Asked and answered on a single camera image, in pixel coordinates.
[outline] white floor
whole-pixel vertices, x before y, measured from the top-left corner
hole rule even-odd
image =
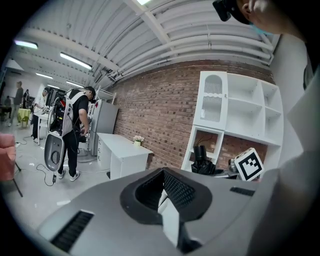
[[[23,141],[23,137],[32,134],[32,125],[22,128],[17,126],[16,120],[14,120],[12,126],[8,127],[6,122],[1,122],[0,132],[14,134],[16,142],[26,143]],[[106,172],[101,172],[102,170],[98,167],[97,161],[94,160],[88,163],[78,162],[77,170],[82,173],[75,181],[69,180],[70,176],[67,171],[63,179],[58,179],[57,177],[53,186],[47,186],[44,182],[45,174],[36,170],[38,164],[45,164],[46,128],[40,130],[40,136],[44,138],[40,141],[40,145],[34,143],[32,138],[29,137],[26,138],[26,145],[21,144],[17,148],[16,162],[23,170],[19,172],[16,168],[14,179],[23,197],[20,197],[13,181],[0,183],[2,196],[6,200],[12,215],[34,229],[38,228],[42,221],[59,209],[65,202],[74,199],[92,186],[109,181]],[[86,159],[93,159],[93,157],[78,157],[78,161],[85,161]],[[46,183],[51,185],[54,173],[47,170],[44,171],[47,173]]]

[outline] brick wall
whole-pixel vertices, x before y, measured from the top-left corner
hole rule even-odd
[[[119,106],[114,133],[130,140],[134,135],[145,137],[142,145],[153,151],[148,168],[181,167],[196,109],[200,71],[227,71],[274,82],[271,72],[263,68],[231,61],[201,60],[156,68],[117,83],[110,89],[117,93],[115,104]],[[213,141],[215,138],[206,142],[211,149]],[[217,166],[227,167],[229,158],[250,147],[257,150],[263,161],[265,145],[225,136]]]

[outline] black device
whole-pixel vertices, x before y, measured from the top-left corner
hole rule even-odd
[[[239,10],[237,0],[216,0],[212,5],[223,22],[228,21],[232,15],[238,22],[246,25],[250,24]]]

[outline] pink chair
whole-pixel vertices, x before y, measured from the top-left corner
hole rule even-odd
[[[15,165],[21,172],[21,168],[16,163],[16,143],[15,136],[12,134],[0,133],[0,181],[13,180],[21,197],[23,197],[15,181]]]

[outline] white wall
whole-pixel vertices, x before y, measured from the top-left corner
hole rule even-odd
[[[12,74],[10,72],[7,72],[5,74],[5,87],[1,97],[2,104],[4,103],[4,100],[8,95],[12,98],[16,96],[16,92],[17,92],[16,83],[19,81],[22,82],[23,93],[27,89],[29,89],[29,95],[31,97],[37,96],[40,85],[43,83],[43,80],[41,78],[37,78],[36,76],[29,75],[27,73],[18,75],[18,74]]]
[[[301,143],[287,119],[291,108],[304,94],[304,69],[307,65],[307,50],[304,42],[291,35],[283,35],[278,43],[270,65],[274,81],[279,86],[283,114],[283,143],[279,166],[302,153]]]

